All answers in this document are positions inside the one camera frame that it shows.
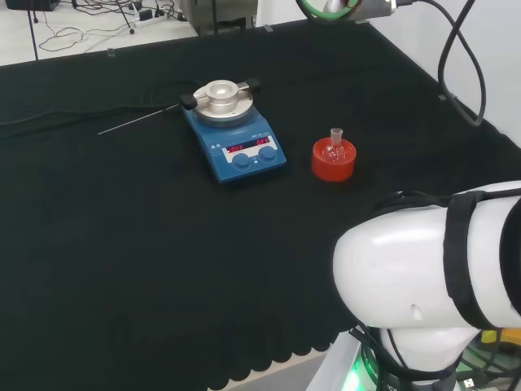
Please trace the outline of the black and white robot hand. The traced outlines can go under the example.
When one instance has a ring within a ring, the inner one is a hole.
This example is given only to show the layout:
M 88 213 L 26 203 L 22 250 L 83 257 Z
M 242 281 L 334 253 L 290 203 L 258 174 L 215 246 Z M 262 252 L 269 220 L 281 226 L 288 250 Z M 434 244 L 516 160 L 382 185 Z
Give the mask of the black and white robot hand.
M 362 1 L 327 1 L 322 10 L 314 7 L 309 1 L 297 0 L 296 3 L 308 20 L 317 24 L 330 25 L 346 21 L 362 4 Z

